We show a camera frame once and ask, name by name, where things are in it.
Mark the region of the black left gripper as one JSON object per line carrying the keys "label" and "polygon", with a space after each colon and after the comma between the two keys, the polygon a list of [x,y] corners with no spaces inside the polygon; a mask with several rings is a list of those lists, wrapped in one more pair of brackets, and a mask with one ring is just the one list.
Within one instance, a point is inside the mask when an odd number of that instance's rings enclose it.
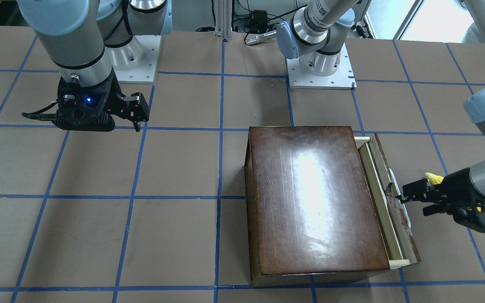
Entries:
{"label": "black left gripper", "polygon": [[485,233],[485,196],[479,193],[470,178],[470,168],[444,177],[438,190],[430,180],[421,180],[402,186],[402,194],[397,198],[400,203],[429,202],[441,203],[441,194],[446,196],[446,205],[429,205],[423,208],[423,215],[437,213],[452,215],[454,222],[479,233]]}

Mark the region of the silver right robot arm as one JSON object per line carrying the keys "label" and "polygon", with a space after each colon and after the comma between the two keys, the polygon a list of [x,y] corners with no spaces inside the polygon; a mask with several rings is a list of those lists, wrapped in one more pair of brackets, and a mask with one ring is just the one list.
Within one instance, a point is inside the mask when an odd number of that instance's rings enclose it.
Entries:
{"label": "silver right robot arm", "polygon": [[19,0],[19,11],[59,69],[56,99],[22,116],[71,131],[111,132],[114,116],[139,132],[150,107],[126,96],[116,71],[146,63],[138,36],[173,28],[170,0]]}

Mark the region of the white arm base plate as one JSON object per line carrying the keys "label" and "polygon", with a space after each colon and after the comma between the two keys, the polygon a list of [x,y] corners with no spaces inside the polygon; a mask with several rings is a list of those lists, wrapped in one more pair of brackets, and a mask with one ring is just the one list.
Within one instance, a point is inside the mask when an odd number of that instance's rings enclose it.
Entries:
{"label": "white arm base plate", "polygon": [[154,84],[162,36],[134,36],[119,48],[106,46],[106,55],[112,62],[121,84]]}
{"label": "white arm base plate", "polygon": [[357,83],[346,44],[333,55],[318,52],[286,59],[289,85],[296,89],[354,90]]}

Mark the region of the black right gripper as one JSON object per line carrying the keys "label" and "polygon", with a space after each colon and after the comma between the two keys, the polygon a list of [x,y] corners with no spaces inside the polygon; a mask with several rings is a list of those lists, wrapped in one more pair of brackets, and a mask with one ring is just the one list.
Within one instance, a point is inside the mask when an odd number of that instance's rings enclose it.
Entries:
{"label": "black right gripper", "polygon": [[71,83],[60,78],[56,93],[58,109],[53,124],[63,130],[111,132],[116,124],[104,108],[116,100],[116,115],[131,121],[135,131],[140,132],[140,123],[149,121],[150,107],[146,98],[142,93],[122,95],[113,70],[104,81],[87,88],[79,82]]}

